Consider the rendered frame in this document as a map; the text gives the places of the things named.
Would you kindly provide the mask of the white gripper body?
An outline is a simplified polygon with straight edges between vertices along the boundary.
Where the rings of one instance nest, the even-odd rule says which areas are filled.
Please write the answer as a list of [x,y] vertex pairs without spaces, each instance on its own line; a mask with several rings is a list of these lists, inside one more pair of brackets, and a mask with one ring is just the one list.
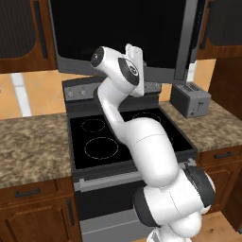
[[126,57],[135,65],[139,73],[139,84],[130,94],[135,97],[143,96],[145,94],[143,50],[128,43],[126,45]]

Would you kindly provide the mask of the black microwave oven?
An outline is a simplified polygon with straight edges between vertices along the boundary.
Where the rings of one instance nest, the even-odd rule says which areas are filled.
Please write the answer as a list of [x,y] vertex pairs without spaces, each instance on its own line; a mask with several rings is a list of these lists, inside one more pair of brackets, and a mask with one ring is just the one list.
[[206,0],[47,0],[58,69],[97,75],[99,46],[143,50],[145,80],[183,83],[196,61]]

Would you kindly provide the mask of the black oven door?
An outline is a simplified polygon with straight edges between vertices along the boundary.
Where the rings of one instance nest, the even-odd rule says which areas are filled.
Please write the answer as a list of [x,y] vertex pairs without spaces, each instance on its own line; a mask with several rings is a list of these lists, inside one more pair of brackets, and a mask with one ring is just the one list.
[[75,193],[80,220],[106,216],[133,208],[133,196],[144,181],[135,181],[93,191]]

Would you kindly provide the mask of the wooden base cupboard door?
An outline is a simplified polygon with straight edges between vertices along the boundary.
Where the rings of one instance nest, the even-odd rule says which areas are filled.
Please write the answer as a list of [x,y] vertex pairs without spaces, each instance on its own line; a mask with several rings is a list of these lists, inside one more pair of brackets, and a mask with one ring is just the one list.
[[[67,200],[72,200],[71,226]],[[73,195],[0,209],[0,242],[82,242]]]
[[236,166],[234,164],[210,165],[206,166],[204,170],[211,177],[216,187],[216,201],[209,212],[221,211],[232,190]]

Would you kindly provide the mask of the grey toaster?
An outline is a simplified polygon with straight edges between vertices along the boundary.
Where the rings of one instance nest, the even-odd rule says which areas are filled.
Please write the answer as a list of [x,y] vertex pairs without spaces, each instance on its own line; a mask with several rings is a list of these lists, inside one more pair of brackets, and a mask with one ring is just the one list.
[[174,84],[170,103],[185,117],[200,117],[207,114],[211,95],[194,82]]

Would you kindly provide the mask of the black hob stove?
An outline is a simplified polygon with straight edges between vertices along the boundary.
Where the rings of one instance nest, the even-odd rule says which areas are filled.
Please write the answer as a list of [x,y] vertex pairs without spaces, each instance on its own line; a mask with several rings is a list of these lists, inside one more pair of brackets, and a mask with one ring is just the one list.
[[[137,172],[128,148],[116,139],[93,92],[101,77],[76,78],[62,83],[74,188],[85,181]],[[79,91],[85,90],[82,96]]]

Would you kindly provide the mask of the tall wooden cupboard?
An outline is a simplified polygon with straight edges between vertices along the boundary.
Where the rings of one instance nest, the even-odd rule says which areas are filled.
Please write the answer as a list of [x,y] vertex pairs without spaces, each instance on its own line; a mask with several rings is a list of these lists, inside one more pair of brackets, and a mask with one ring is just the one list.
[[[209,93],[217,104],[242,121],[242,57],[216,61]],[[242,168],[222,213],[242,235]]]

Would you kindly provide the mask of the wooden drawer front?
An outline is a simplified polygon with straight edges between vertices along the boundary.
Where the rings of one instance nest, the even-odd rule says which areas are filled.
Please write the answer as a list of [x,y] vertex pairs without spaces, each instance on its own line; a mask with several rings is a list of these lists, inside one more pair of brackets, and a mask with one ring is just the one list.
[[[225,154],[228,151],[230,151],[233,156],[227,157],[223,159],[215,159],[214,155],[218,154]],[[210,164],[221,164],[228,161],[235,161],[237,159],[240,159],[242,157],[242,146],[236,146],[236,147],[224,147],[220,149],[215,150],[209,150],[204,151],[198,154],[197,156],[197,164],[200,164],[201,166],[210,165]]]
[[[35,190],[38,187],[41,189],[40,194],[27,196],[23,198],[16,198],[14,196],[16,191],[19,191],[22,193],[22,192]],[[3,189],[0,189],[0,207],[7,206],[16,202],[22,202],[22,201],[27,201],[31,199],[38,199],[45,196],[50,196],[55,194],[56,192],[57,192],[57,184],[54,180],[40,181],[40,182],[23,184],[23,185],[9,187],[9,188],[3,188]]]

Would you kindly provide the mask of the grey oven bottom drawer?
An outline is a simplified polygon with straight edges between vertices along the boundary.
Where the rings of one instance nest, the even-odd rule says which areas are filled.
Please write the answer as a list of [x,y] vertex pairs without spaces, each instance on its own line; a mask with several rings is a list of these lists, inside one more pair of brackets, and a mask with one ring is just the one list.
[[148,237],[153,227],[143,225],[134,210],[79,222],[83,242],[132,242]]

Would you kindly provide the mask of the wooden wall cupboard door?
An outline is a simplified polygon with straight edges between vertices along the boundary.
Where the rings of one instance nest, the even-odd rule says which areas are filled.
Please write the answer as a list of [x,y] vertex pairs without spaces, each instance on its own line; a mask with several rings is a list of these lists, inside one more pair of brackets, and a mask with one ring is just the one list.
[[205,0],[198,60],[242,57],[242,0]]
[[55,70],[47,0],[38,0],[48,57],[43,58],[34,0],[0,0],[0,74]]

